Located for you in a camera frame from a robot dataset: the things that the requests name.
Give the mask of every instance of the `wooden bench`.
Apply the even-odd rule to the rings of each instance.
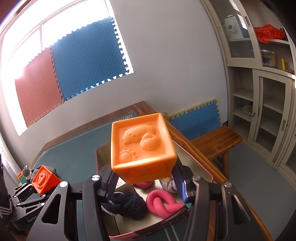
[[[200,150],[207,159],[213,161],[219,169],[221,169],[223,175],[229,179],[228,150],[239,144],[242,139],[243,138],[230,127],[221,126],[191,140],[191,143]]]

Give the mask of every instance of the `red plastic bag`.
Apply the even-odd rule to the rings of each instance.
[[[285,32],[276,27],[273,27],[270,24],[266,24],[263,27],[254,27],[257,39],[264,43],[268,44],[271,39],[284,39]]]

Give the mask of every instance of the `silver screw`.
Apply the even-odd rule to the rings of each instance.
[[[192,176],[192,180],[194,180],[194,181],[199,181],[200,179],[201,179],[201,177],[199,175]]]
[[[62,182],[59,184],[59,186],[62,187],[62,188],[66,187],[67,185],[68,185],[68,182],[66,182],[66,181],[62,181]]]
[[[92,179],[93,181],[97,181],[97,180],[100,179],[100,176],[99,176],[99,175],[93,175],[93,176],[91,177],[91,179]]]
[[[224,183],[224,186],[227,187],[227,188],[231,188],[232,187],[232,184],[230,182],[225,182]]]

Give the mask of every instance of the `pink toy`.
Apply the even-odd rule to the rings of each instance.
[[[176,200],[167,191],[156,189],[150,192],[146,198],[146,205],[148,210],[166,219],[184,206],[184,203],[177,203]]]
[[[150,182],[143,182],[143,183],[135,183],[133,185],[136,185],[137,187],[141,188],[141,189],[146,189],[148,187],[150,187],[152,185],[154,181],[150,181]]]

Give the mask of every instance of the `gray floor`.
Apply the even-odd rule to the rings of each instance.
[[[229,180],[254,209],[275,240],[296,209],[296,192],[243,144],[232,148]]]

